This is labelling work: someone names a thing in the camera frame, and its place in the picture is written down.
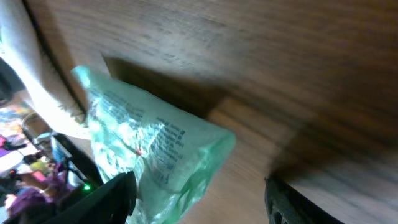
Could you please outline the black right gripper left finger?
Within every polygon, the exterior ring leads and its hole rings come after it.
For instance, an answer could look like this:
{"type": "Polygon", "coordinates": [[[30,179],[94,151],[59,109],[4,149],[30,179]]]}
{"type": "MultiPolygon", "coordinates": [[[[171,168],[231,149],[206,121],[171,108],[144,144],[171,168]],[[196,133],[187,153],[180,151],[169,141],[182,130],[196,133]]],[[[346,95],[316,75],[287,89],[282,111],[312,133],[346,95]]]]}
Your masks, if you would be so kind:
{"type": "Polygon", "coordinates": [[[133,171],[86,190],[79,186],[64,196],[46,223],[125,223],[136,207],[137,183],[133,171]]]}

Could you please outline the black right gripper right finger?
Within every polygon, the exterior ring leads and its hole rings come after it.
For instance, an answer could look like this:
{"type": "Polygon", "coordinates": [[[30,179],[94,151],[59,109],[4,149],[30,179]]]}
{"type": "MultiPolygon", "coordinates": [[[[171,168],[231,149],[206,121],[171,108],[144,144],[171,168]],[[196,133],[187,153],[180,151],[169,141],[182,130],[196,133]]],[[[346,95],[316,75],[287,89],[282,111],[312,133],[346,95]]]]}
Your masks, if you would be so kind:
{"type": "Polygon", "coordinates": [[[265,182],[269,224],[342,224],[279,178],[269,176],[265,182]]]}

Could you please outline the light green small pouch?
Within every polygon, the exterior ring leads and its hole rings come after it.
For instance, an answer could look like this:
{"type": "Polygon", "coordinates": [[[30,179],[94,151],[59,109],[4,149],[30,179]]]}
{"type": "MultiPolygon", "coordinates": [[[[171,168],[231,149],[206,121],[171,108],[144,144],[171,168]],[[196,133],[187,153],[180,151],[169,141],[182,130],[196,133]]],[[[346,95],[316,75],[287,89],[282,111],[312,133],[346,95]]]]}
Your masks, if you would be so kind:
{"type": "Polygon", "coordinates": [[[236,144],[209,123],[134,85],[79,65],[90,104],[88,130],[104,182],[133,172],[137,210],[129,223],[177,223],[201,200],[236,144]]]}

